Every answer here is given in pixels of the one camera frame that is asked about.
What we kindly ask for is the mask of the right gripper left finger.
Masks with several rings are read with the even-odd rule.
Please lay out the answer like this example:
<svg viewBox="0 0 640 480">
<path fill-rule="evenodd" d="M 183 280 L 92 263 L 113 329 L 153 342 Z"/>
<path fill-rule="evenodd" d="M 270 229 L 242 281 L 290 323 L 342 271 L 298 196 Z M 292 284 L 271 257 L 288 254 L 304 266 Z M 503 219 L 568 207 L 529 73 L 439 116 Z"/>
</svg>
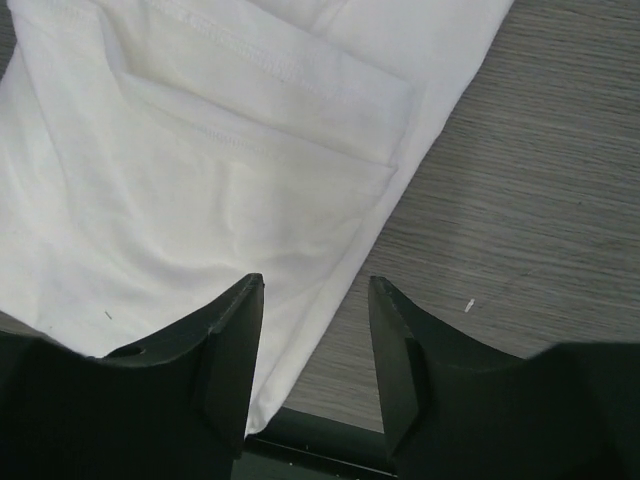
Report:
<svg viewBox="0 0 640 480">
<path fill-rule="evenodd" d="M 1 336 L 5 479 L 227 479 L 240 456 L 264 283 L 249 274 L 102 358 Z"/>
</svg>

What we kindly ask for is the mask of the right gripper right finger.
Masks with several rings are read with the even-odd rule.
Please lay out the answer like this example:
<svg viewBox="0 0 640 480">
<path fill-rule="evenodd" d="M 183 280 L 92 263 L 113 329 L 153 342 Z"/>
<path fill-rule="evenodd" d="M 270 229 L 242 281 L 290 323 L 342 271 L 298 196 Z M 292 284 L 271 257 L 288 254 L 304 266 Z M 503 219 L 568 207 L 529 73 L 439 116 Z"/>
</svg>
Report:
<svg viewBox="0 0 640 480">
<path fill-rule="evenodd" d="M 389 456 L 402 479 L 635 479 L 639 347 L 565 342 L 519 358 L 368 290 Z"/>
</svg>

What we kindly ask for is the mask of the white t-shirt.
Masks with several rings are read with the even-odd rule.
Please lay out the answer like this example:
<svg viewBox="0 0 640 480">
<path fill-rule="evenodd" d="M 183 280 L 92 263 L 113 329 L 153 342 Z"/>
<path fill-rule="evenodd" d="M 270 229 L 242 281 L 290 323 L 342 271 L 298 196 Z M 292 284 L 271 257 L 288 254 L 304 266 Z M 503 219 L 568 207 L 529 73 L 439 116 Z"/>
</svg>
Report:
<svg viewBox="0 0 640 480">
<path fill-rule="evenodd" d="M 1 310 L 101 357 L 265 281 L 289 395 L 507 1 L 11 1 Z"/>
</svg>

